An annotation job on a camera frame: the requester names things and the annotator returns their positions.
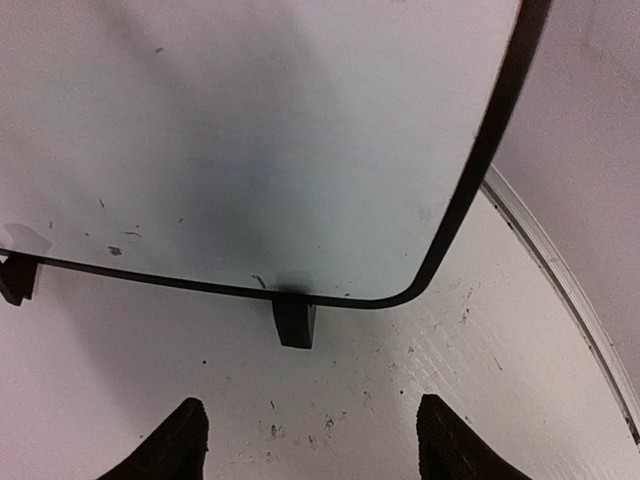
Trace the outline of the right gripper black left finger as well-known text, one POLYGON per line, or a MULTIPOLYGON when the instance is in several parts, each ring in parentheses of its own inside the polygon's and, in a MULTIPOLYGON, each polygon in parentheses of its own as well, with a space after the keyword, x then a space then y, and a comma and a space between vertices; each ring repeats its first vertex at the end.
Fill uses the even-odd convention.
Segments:
POLYGON ((203 480, 208 433, 209 420, 203 402, 189 397, 100 479, 203 480))

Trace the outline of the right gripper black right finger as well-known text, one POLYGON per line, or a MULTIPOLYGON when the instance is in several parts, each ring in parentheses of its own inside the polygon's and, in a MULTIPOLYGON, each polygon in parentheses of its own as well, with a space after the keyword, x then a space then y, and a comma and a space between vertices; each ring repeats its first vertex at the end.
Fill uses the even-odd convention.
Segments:
POLYGON ((437 395, 422 396, 417 412, 422 479, 488 479, 498 457, 437 395))

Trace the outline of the white whiteboard with black frame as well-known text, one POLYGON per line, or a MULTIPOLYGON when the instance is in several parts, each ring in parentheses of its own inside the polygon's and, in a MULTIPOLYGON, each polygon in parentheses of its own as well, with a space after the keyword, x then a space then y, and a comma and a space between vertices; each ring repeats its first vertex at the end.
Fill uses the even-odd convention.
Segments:
POLYGON ((1 249, 386 308, 429 285, 546 1, 5 1, 1 249))

